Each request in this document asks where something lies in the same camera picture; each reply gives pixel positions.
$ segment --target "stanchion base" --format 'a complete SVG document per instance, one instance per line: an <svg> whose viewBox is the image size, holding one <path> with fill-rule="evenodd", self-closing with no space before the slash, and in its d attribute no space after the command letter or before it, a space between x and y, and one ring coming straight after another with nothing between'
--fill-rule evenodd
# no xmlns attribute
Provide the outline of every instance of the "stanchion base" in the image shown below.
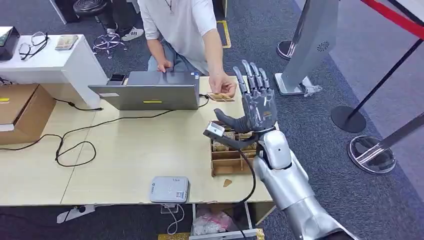
<svg viewBox="0 0 424 240"><path fill-rule="evenodd" d="M288 55L290 45L292 44L291 40L281 41L277 45L277 53L282 57L283 59L290 60L292 58L292 55Z"/></svg>
<svg viewBox="0 0 424 240"><path fill-rule="evenodd" d="M305 95L305 92L299 87L295 87L294 89L288 89L286 87L286 83L284 82L284 79L282 78L283 73L276 73L274 74L275 82L277 83L279 92L283 96L289 96L289 95ZM312 86L311 80L309 80L309 77L306 76L302 81L304 86Z"/></svg>
<svg viewBox="0 0 424 240"><path fill-rule="evenodd" d="M348 116L354 109L349 106L338 106L331 110L332 122L341 130L349 133L359 133L365 129L367 121L365 117L358 111L349 120Z"/></svg>
<svg viewBox="0 0 424 240"><path fill-rule="evenodd" d="M380 142L372 136L357 136L347 145L347 153L350 159L362 170L370 174L385 174L390 172L396 165L396 159L390 148L376 155L370 161L360 163L358 158L368 149Z"/></svg>

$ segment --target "person's hand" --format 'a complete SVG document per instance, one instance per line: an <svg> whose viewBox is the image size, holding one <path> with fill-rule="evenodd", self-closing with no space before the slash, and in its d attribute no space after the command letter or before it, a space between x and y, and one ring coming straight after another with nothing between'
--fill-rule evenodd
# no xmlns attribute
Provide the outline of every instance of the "person's hand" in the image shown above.
<svg viewBox="0 0 424 240"><path fill-rule="evenodd" d="M172 62L164 59L160 62L157 62L157 71L158 72L162 72L162 73L166 73L168 68L172 68L173 64Z"/></svg>
<svg viewBox="0 0 424 240"><path fill-rule="evenodd" d="M225 72L211 74L209 85L214 94L226 94L230 98L236 94L237 85Z"/></svg>

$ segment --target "red rope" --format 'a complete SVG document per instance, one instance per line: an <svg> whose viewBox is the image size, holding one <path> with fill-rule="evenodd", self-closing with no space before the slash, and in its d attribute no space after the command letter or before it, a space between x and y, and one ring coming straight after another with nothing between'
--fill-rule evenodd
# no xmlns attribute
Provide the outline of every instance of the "red rope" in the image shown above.
<svg viewBox="0 0 424 240"><path fill-rule="evenodd" d="M415 22L398 14L397 12L388 8L384 4L379 3L375 0L361 0L361 1L364 2L366 5L368 5L370 8L374 9L375 11L383 15L385 18L394 22L396 25L400 26L401 28L405 29L411 34L424 40L424 26L420 26L416 24Z"/></svg>

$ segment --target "sneaker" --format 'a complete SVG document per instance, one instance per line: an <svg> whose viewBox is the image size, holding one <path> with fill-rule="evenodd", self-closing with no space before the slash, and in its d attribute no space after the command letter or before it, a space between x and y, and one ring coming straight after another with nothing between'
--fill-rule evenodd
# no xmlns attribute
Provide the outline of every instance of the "sneaker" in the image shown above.
<svg viewBox="0 0 424 240"><path fill-rule="evenodd" d="M130 40L133 40L133 39L140 37L144 33L145 33L145 31L143 29L141 29L141 28L137 29L133 26L129 33L127 33L125 36L121 37L121 40L125 41L125 42L130 41Z"/></svg>

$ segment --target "person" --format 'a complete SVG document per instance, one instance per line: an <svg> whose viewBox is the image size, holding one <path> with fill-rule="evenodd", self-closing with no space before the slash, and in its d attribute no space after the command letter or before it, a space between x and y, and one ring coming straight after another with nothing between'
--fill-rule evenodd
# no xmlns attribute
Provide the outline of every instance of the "person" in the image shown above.
<svg viewBox="0 0 424 240"><path fill-rule="evenodd" d="M138 4L151 53L148 71L209 75L214 93L234 96L237 85L224 72L212 0L138 0Z"/></svg>
<svg viewBox="0 0 424 240"><path fill-rule="evenodd" d="M109 5L106 11L98 16L108 34L117 33L122 41L130 41L143 35L144 30L134 26L136 21L130 14L131 9L126 0L108 1Z"/></svg>

